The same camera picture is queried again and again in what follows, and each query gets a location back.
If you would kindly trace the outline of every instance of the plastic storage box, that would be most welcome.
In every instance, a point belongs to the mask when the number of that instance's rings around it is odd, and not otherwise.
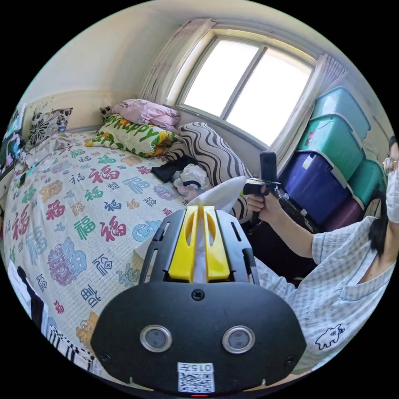
[[[337,115],[311,120],[297,149],[324,154],[347,181],[366,158],[362,144],[354,137],[352,129]]]
[[[364,206],[359,198],[356,196],[348,198],[324,223],[326,231],[332,232],[333,230],[358,222],[364,210]]]
[[[339,171],[322,154],[296,152],[281,176],[281,183],[290,200],[322,225],[352,195],[339,176]]]
[[[363,141],[369,130],[370,123],[363,110],[353,96],[343,87],[336,87],[316,100],[312,118],[324,115],[339,115],[343,117]]]
[[[348,181],[353,193],[367,207],[372,199],[374,189],[385,191],[384,171],[382,166],[371,159],[364,159]]]

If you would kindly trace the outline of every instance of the bedspread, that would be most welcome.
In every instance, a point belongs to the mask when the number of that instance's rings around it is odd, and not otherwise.
[[[25,270],[49,324],[90,351],[102,309],[138,282],[143,261],[134,249],[187,204],[151,173],[165,159],[85,147],[94,135],[76,134],[20,189],[11,184],[3,230],[6,265]]]

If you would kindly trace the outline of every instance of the face mask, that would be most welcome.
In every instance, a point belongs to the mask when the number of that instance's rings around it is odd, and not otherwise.
[[[388,177],[387,214],[392,223],[399,224],[399,172]]]

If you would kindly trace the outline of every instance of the black and white striped cloth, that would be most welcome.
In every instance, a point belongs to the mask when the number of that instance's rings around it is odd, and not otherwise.
[[[217,186],[233,177],[252,177],[244,163],[229,145],[204,122],[193,122],[179,128],[182,143],[174,143],[167,152],[173,160],[186,154],[196,159],[206,170],[212,186]],[[244,196],[240,196],[232,214],[242,223],[250,219],[251,212]]]
[[[89,351],[75,346],[63,334],[61,334],[53,325],[47,329],[48,341],[65,356],[68,360],[80,368],[99,375],[100,367],[98,360]]]

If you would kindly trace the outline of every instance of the white curtain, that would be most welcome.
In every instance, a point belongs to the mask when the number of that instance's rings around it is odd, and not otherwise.
[[[197,43],[216,24],[210,18],[187,21],[169,39],[144,82],[140,98],[164,104],[174,78]]]
[[[278,175],[294,154],[312,115],[316,99],[336,86],[347,74],[347,70],[330,55],[323,54],[319,57],[290,118],[269,148],[276,153]]]

